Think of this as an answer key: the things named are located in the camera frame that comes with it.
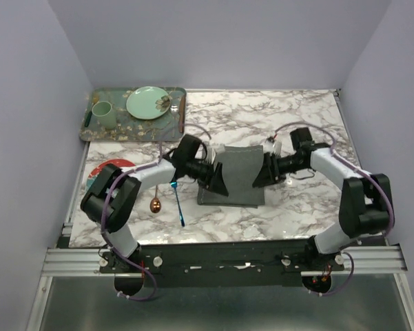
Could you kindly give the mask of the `dark grey cloth napkin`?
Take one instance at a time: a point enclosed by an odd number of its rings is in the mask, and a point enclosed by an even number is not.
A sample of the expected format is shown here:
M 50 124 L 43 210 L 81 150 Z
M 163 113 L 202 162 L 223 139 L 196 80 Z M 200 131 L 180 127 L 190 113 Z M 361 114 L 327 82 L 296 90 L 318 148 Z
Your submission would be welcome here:
M 264 205 L 265 189 L 252 187 L 261 170 L 263 155 L 262 146 L 225 146 L 215 160 L 222 163 L 222 177 L 229 196 L 199 188 L 197 204 L 248 208 Z

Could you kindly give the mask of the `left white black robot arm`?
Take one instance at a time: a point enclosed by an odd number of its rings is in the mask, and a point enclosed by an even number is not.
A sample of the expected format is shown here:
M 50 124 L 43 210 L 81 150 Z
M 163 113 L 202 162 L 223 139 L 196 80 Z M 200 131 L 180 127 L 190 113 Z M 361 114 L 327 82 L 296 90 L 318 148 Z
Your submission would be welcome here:
M 140 245 L 127 222 L 138 194 L 161 184 L 177 191 L 177 181 L 189 177 L 207 191 L 227 197 L 229 192 L 222 176 L 222 163 L 197 159 L 198 150 L 205 156 L 207 146 L 197 137 L 185 135 L 177 148 L 158 161 L 146 163 L 124 172 L 108 164 L 100 171 L 81 201 L 81 210 L 100 225 L 101 235 L 116 255 L 115 264 L 124 272 L 139 268 Z

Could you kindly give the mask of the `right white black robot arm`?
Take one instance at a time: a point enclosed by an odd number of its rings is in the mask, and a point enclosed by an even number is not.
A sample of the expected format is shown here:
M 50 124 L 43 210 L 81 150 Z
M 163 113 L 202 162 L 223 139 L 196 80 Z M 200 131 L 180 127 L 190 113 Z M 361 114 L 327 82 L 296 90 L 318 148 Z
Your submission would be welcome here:
M 263 143 L 262 167 L 252 183 L 264 188 L 279 183 L 287 174 L 315 170 L 341 191 L 338 221 L 310 237 L 298 254 L 311 270 L 319 270 L 365 234 L 387 234 L 395 224 L 391 184 L 385 174 L 371 174 L 338 155 L 334 143 L 313 140 L 308 127 L 290 133 L 294 150 L 281 155 L 281 143 L 268 137 Z

